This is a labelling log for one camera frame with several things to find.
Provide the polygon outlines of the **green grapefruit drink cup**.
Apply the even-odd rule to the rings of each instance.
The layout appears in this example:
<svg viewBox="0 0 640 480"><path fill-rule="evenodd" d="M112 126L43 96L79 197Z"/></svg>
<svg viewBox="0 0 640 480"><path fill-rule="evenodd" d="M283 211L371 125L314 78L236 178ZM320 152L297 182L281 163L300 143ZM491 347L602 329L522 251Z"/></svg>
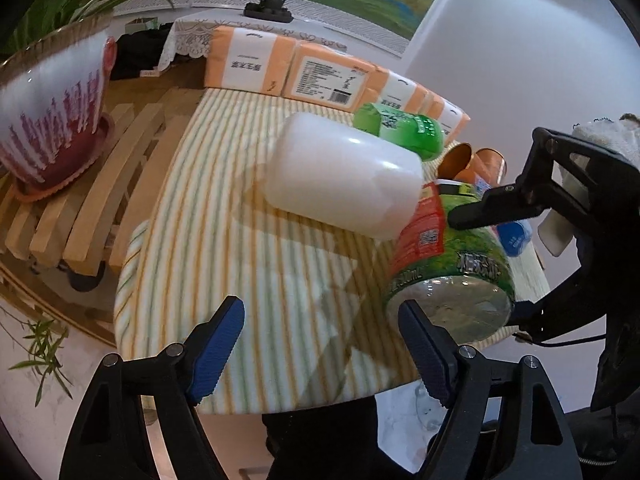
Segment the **green grapefruit drink cup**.
<svg viewBox="0 0 640 480"><path fill-rule="evenodd" d="M506 326L515 287L496 234L489 228L458 231L447 222L454 208L477 201L475 188L467 183L435 180L423 185L390 263L385 311L393 328L406 300L416 301L457 344L489 339Z"/></svg>

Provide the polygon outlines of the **black teapot set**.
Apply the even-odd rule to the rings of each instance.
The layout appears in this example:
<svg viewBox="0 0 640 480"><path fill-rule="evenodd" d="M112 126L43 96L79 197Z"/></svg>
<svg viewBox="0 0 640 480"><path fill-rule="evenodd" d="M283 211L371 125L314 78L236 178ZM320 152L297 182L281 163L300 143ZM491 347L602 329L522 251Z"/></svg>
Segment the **black teapot set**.
<svg viewBox="0 0 640 480"><path fill-rule="evenodd" d="M248 2L243 9L243 15L258 20L291 23L293 15L285 6L285 0L259 0L258 3Z"/></svg>

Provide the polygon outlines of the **striped yellow tablecloth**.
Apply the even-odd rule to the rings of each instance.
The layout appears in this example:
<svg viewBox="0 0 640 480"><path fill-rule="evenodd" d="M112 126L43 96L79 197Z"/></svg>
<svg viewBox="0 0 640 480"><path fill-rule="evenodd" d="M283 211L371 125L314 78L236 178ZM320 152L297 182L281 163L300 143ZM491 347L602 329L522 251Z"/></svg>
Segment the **striped yellow tablecloth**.
<svg viewBox="0 0 640 480"><path fill-rule="evenodd" d="M155 356L224 298L245 322L205 413L262 414L372 396L413 382L387 322L391 244L273 209L270 148L303 103L208 89L151 218L132 233L114 307L117 349Z"/></svg>

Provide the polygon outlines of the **white lace covered table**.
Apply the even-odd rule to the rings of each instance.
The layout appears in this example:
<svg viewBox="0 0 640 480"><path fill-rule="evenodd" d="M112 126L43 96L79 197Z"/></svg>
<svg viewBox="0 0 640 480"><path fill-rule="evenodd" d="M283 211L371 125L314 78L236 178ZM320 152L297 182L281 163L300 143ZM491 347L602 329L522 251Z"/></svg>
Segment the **white lace covered table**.
<svg viewBox="0 0 640 480"><path fill-rule="evenodd" d="M207 9L177 18L169 29L156 68L167 70L177 55L188 58L206 58L210 37L218 26L239 27L258 32L272 32L283 37L322 44L337 51L346 52L346 40L321 23L293 20L291 23L262 21L248 18L238 10Z"/></svg>

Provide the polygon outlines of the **wooden slatted trivet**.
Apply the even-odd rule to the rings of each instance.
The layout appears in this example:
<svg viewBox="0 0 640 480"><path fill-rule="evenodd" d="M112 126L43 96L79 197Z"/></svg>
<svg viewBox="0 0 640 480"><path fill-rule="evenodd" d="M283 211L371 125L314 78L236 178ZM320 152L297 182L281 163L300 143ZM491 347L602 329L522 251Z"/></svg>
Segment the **wooden slatted trivet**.
<svg viewBox="0 0 640 480"><path fill-rule="evenodd" d="M105 150L61 192L22 203L17 185L1 191L1 252L44 268L61 263L87 276L104 264L118 273L134 229L150 218L171 159L203 92L171 88L139 113L116 105Z"/></svg>

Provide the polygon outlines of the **orange paper cup left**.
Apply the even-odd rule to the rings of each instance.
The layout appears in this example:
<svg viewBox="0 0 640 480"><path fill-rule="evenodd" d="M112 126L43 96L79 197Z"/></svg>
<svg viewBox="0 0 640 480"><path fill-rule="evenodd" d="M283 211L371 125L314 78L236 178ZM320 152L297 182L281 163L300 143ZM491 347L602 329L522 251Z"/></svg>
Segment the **orange paper cup left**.
<svg viewBox="0 0 640 480"><path fill-rule="evenodd" d="M447 151L438 168L439 179L454 180L457 174L468 168L473 156L473 149L469 143L459 143Z"/></svg>

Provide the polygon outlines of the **red white ceramic pot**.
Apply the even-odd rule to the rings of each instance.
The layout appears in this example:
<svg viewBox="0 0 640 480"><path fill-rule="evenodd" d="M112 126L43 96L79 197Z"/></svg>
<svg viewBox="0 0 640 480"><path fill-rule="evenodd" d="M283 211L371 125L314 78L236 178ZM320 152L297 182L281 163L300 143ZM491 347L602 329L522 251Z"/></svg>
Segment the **red white ceramic pot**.
<svg viewBox="0 0 640 480"><path fill-rule="evenodd" d="M67 24L1 65L1 165L18 195L54 194L101 156L113 125L103 113L116 58L111 13Z"/></svg>

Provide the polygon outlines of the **orange tissue pack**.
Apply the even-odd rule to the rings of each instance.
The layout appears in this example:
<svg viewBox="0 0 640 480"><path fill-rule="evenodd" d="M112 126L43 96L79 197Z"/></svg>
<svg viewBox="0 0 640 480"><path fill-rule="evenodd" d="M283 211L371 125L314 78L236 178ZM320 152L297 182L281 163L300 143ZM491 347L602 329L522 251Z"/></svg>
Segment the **orange tissue pack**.
<svg viewBox="0 0 640 480"><path fill-rule="evenodd" d="M220 25L210 37L204 87L280 96L296 47L273 32Z"/></svg>
<svg viewBox="0 0 640 480"><path fill-rule="evenodd" d="M471 120L462 108L438 94L433 94L425 105L424 114L439 122L445 145L449 145Z"/></svg>
<svg viewBox="0 0 640 480"><path fill-rule="evenodd" d="M382 104L416 114L432 99L432 92L422 84L387 68L375 66L375 71L367 78L359 104Z"/></svg>
<svg viewBox="0 0 640 480"><path fill-rule="evenodd" d="M361 58L301 42L295 49L282 96L353 112L374 72L375 65Z"/></svg>

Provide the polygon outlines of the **orange paper cup right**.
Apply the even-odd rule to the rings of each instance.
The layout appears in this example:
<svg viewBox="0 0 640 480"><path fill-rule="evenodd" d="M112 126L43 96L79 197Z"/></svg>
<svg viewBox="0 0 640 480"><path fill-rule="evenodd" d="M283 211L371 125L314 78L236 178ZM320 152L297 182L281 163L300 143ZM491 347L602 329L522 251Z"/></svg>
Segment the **orange paper cup right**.
<svg viewBox="0 0 640 480"><path fill-rule="evenodd" d="M472 152L470 160L454 176L457 181L472 185L478 195L496 188L505 177L506 160L493 148Z"/></svg>

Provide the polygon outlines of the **green tea cup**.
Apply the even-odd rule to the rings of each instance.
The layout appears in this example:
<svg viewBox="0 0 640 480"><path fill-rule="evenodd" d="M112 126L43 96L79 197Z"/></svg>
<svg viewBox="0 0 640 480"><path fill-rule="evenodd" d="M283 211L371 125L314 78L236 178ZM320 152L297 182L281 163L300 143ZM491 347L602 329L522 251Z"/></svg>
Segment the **green tea cup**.
<svg viewBox="0 0 640 480"><path fill-rule="evenodd" d="M412 151L424 162L439 158L444 150L445 135L437 120L384 104L361 105L352 126Z"/></svg>

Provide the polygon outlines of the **blue Arctic Ocean cup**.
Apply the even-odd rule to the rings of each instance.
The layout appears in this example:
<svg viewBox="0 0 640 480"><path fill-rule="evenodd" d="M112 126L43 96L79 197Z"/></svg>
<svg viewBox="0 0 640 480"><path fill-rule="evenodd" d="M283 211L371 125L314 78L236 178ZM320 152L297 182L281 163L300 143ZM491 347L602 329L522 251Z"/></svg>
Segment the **blue Arctic Ocean cup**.
<svg viewBox="0 0 640 480"><path fill-rule="evenodd" d="M515 258L524 252L532 239L533 229L527 220L516 220L498 224L496 233L506 255Z"/></svg>

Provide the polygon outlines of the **white plastic cup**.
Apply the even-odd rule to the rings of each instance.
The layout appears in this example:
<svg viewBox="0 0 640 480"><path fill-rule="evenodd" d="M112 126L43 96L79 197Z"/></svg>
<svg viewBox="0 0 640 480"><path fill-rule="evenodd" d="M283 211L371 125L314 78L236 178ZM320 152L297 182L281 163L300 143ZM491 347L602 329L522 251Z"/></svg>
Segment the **white plastic cup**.
<svg viewBox="0 0 640 480"><path fill-rule="evenodd" d="M265 198L291 214L394 240L423 185L417 154L354 127L296 112L285 119L266 168Z"/></svg>

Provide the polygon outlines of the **orange paper cup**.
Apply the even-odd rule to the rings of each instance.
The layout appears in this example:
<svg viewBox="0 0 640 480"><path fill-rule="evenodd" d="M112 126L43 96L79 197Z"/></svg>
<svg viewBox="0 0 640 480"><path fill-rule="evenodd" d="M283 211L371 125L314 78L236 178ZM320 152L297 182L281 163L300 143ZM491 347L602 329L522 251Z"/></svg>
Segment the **orange paper cup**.
<svg viewBox="0 0 640 480"><path fill-rule="evenodd" d="M468 168L473 156L473 149L469 143L459 143L447 151L438 168L439 179L454 180L457 174Z"/></svg>
<svg viewBox="0 0 640 480"><path fill-rule="evenodd" d="M457 181L472 185L478 195L496 188L505 177L506 160L493 148L472 152L470 160L454 176Z"/></svg>

